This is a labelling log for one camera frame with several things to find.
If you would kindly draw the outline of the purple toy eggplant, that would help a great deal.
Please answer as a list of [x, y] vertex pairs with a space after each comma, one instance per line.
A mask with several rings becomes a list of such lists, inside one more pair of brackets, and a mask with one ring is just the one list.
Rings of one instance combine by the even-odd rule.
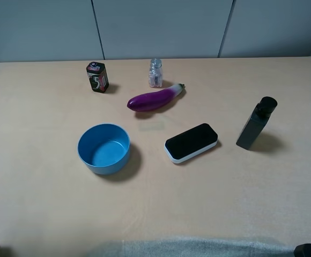
[[131, 98], [127, 107], [135, 112], [157, 110], [174, 100], [185, 89], [184, 84], [174, 84], [157, 92], [145, 93]]

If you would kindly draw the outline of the black and white eraser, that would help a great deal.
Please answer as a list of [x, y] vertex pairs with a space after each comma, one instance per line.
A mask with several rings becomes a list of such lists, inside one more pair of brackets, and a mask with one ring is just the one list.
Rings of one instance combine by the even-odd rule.
[[218, 134], [203, 123], [167, 139], [164, 149], [173, 163], [180, 164], [213, 148], [217, 142]]

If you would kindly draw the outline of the clear glass bottle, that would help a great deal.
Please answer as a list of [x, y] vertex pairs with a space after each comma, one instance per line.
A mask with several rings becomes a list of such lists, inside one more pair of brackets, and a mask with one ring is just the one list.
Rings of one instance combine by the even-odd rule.
[[149, 85], [152, 88], [162, 87], [163, 71], [162, 61], [160, 59], [151, 59], [149, 69]]

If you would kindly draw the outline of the blue plastic bowl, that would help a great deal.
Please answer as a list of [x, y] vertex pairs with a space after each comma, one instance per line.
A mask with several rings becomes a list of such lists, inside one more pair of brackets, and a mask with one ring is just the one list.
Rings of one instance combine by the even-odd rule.
[[88, 129], [79, 139], [78, 156], [96, 175], [119, 172], [130, 157], [130, 138], [122, 127], [99, 124]]

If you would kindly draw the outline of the black gum tin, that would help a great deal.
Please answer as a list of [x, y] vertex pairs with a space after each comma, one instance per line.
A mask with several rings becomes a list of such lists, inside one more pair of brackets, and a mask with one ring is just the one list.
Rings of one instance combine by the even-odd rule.
[[94, 92], [104, 93], [108, 86], [108, 76], [104, 63], [90, 62], [86, 67], [86, 73]]

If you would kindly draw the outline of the dark pump bottle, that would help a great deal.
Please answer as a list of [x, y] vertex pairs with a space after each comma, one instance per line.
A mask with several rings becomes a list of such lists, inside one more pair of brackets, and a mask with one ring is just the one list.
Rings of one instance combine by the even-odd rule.
[[265, 96], [260, 100], [243, 127], [236, 141], [237, 146], [246, 150], [250, 149], [266, 126], [277, 104], [277, 101], [269, 96]]

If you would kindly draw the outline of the grey cloth at bottom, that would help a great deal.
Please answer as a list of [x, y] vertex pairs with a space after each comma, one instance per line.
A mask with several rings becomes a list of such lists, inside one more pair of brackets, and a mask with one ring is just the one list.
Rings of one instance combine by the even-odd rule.
[[98, 245], [86, 256], [294, 256], [294, 248], [254, 240], [177, 237], [112, 240]]

